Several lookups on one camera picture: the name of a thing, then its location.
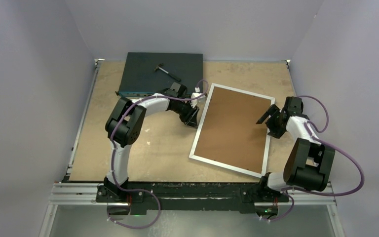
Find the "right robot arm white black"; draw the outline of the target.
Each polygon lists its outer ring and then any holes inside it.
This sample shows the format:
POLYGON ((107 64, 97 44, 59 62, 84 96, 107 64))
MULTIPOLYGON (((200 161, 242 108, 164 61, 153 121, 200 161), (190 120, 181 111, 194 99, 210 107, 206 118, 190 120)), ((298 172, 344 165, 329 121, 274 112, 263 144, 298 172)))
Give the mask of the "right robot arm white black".
POLYGON ((284 170, 267 173, 266 182, 258 186, 260 199, 269 201, 276 196, 277 191, 287 188, 325 190, 335 150, 317 140, 309 117, 303 113, 301 98, 287 97, 283 108, 271 105, 257 123, 267 126, 269 136, 279 139, 289 133, 295 142, 284 170))

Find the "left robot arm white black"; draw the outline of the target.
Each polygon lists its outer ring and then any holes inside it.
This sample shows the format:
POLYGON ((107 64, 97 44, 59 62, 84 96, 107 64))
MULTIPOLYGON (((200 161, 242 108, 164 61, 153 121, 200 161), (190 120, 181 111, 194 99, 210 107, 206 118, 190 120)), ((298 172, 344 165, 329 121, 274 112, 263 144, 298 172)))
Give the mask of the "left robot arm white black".
POLYGON ((173 111, 184 125, 197 128, 197 104, 205 97, 206 92, 201 92, 199 86, 195 87, 191 97, 187 97, 187 87, 175 82, 151 96, 133 100, 119 98, 105 125, 112 149, 110 169, 104 179, 110 198, 121 202, 127 197, 130 151, 141 133, 144 119, 156 113, 173 111))

